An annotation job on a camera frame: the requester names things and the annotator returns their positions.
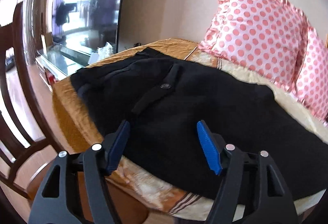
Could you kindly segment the black pants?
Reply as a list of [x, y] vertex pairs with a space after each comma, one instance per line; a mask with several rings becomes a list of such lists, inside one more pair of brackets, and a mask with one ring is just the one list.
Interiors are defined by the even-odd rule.
[[210, 170], [196, 125], [248, 153], [267, 151], [294, 200], [327, 188], [327, 144], [291, 117], [265, 85], [146, 48], [70, 77], [102, 136], [130, 123], [124, 156], [184, 191], [214, 199], [221, 177]]

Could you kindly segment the polka dot pillow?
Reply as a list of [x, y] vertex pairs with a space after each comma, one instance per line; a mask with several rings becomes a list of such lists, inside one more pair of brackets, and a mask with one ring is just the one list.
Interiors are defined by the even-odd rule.
[[286, 91], [295, 86], [308, 18], [288, 0], [218, 0], [199, 50], [259, 73]]
[[327, 46], [314, 27], [300, 48], [294, 94], [320, 121], [327, 121]]

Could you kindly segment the white plastic bag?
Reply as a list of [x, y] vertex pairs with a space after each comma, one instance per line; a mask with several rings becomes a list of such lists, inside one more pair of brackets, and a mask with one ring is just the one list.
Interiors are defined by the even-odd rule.
[[97, 49], [98, 61], [106, 59], [113, 55], [113, 46], [106, 42], [105, 46]]

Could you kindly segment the dark wooden chair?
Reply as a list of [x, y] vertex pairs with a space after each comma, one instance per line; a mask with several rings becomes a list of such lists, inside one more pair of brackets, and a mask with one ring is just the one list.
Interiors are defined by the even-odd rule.
[[[6, 78], [6, 52], [11, 48], [14, 50], [15, 65], [24, 97], [33, 118], [44, 135], [43, 139], [39, 139], [37, 141], [33, 140], [26, 129], [22, 126], [9, 95]], [[1, 98], [3, 99], [5, 109], [9, 114], [9, 118], [13, 121], [14, 126], [29, 144], [28, 147], [24, 147], [24, 145], [15, 137], [14, 133], [9, 128], [9, 125], [6, 123], [4, 117], [1, 117], [1, 142], [14, 158], [13, 161], [10, 160], [5, 152], [1, 151], [1, 159], [9, 166], [8, 175], [1, 173], [1, 182], [27, 200], [33, 201], [40, 183], [37, 181], [32, 181], [26, 189], [16, 184], [15, 179], [20, 167], [32, 155], [48, 146], [53, 147], [56, 153], [64, 150], [64, 147], [55, 138], [51, 127], [42, 113], [41, 107], [36, 98], [36, 94], [32, 88], [23, 47], [22, 2], [18, 3], [15, 7], [13, 22], [1, 27]]]

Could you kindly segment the glass top TV stand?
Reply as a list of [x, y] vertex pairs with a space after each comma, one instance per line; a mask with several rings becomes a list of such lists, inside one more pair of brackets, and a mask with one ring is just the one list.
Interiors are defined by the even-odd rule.
[[83, 68], [76, 61], [63, 55], [61, 48], [61, 45], [54, 45], [47, 51], [47, 54], [44, 53], [43, 49], [37, 50], [38, 57], [36, 57], [36, 61], [48, 69], [58, 81]]

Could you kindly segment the polka dot pillow right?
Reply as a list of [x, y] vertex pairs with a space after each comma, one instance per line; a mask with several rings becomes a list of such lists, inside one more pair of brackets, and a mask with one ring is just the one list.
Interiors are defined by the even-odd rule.
[[320, 121], [327, 121], [327, 46], [314, 27], [300, 48], [294, 94]]

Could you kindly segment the yellow orange bed sheet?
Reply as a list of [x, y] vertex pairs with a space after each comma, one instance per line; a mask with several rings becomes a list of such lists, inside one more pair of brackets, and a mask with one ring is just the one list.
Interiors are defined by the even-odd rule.
[[[217, 59], [205, 52], [198, 51], [197, 45], [193, 41], [170, 38], [150, 43], [148, 47], [178, 59], [187, 59], [217, 67]], [[327, 141], [327, 126], [312, 116], [308, 109], [305, 109], [284, 90], [253, 71], [248, 71], [228, 61], [223, 61], [222, 70], [238, 80], [265, 84], [270, 87], [276, 101], [294, 119], [321, 140]], [[64, 140], [75, 153], [83, 152], [92, 144], [102, 140], [102, 136], [89, 117], [86, 107], [77, 96], [69, 78], [64, 78], [53, 86], [53, 110], [65, 137]], [[109, 177], [109, 182], [140, 200], [144, 205], [175, 217], [204, 220], [212, 205], [212, 200], [174, 187], [127, 158], [122, 159], [118, 170]]]

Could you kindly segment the flat screen television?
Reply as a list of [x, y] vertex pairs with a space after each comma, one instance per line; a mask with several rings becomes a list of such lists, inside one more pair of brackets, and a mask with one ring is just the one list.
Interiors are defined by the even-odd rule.
[[122, 0], [52, 0], [52, 35], [59, 52], [87, 62], [109, 46], [117, 53]]

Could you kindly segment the polka dot pillow left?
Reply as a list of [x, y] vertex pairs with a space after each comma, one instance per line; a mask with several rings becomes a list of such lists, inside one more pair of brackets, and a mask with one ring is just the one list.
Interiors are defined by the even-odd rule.
[[218, 0], [199, 50], [259, 73], [286, 91], [295, 86], [308, 18], [288, 0]]

